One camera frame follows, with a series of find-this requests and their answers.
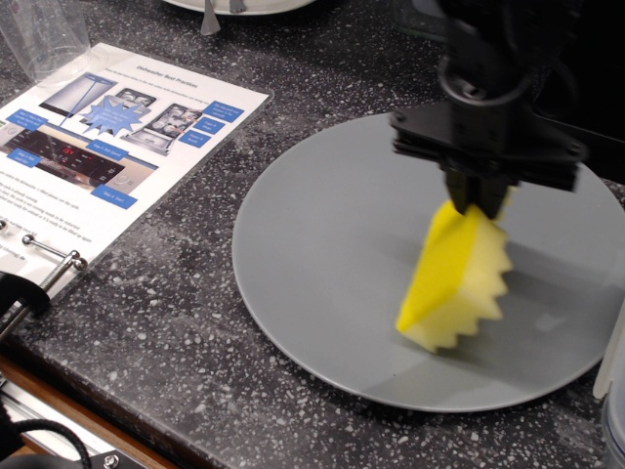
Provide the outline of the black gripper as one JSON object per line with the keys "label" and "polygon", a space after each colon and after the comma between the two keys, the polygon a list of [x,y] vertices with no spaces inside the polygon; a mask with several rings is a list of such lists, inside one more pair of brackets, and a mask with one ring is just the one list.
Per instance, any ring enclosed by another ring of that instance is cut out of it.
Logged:
{"label": "black gripper", "polygon": [[537,117],[530,78],[506,58],[452,49],[440,62],[443,102],[392,113],[396,152],[436,163],[456,211],[476,201],[494,220],[510,188],[574,189],[586,147]]}

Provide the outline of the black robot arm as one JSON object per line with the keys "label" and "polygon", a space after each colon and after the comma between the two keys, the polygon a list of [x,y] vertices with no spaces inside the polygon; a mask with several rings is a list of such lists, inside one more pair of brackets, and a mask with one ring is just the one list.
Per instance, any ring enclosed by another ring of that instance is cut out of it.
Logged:
{"label": "black robot arm", "polygon": [[589,150],[532,109],[532,86],[555,68],[579,9],[571,1],[443,1],[442,103],[393,112],[396,152],[433,161],[454,208],[498,217],[509,188],[571,191]]}

